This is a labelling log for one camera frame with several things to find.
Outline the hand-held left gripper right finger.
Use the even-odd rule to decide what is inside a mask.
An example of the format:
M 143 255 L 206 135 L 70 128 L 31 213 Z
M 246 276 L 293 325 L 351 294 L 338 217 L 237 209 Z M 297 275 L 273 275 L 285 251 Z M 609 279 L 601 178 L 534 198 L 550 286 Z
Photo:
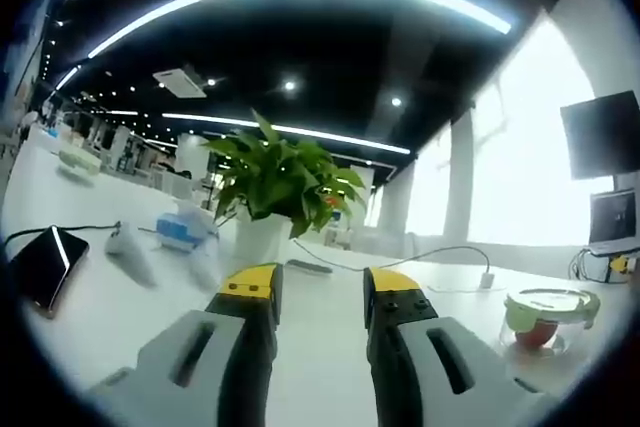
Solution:
M 363 294 L 379 425 L 534 426 L 553 408 L 408 276 L 367 268 Z

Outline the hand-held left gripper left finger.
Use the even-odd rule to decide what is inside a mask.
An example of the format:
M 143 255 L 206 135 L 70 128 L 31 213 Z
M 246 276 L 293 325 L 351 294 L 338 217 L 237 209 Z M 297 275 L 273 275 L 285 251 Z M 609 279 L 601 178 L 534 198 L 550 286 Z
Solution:
M 277 355 L 283 267 L 226 279 L 143 347 L 133 368 L 96 384 L 91 400 L 114 426 L 262 426 Z

